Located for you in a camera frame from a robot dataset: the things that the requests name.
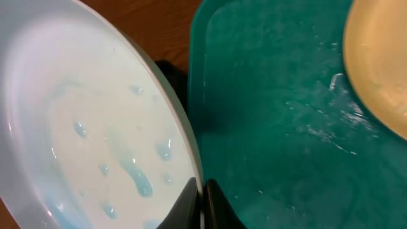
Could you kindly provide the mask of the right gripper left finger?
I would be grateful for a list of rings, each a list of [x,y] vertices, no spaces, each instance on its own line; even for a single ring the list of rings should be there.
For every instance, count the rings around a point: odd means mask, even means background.
[[[200,229],[200,211],[197,181],[191,177],[157,229]]]

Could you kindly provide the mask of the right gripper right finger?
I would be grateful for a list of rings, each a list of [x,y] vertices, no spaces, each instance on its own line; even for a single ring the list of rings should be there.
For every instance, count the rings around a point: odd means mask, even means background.
[[[206,229],[247,229],[215,179],[208,179],[204,186],[203,209]]]

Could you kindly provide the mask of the light blue plate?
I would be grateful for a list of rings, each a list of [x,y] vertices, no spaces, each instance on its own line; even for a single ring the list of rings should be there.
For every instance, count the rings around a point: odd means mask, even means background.
[[[1,200],[21,228],[157,228],[202,166],[171,85],[80,1],[1,2]]]

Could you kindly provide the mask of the yellow-green plate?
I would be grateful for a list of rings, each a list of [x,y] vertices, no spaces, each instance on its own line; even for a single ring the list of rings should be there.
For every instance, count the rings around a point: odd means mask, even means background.
[[[343,59],[358,98],[382,124],[406,137],[406,0],[354,0]]]

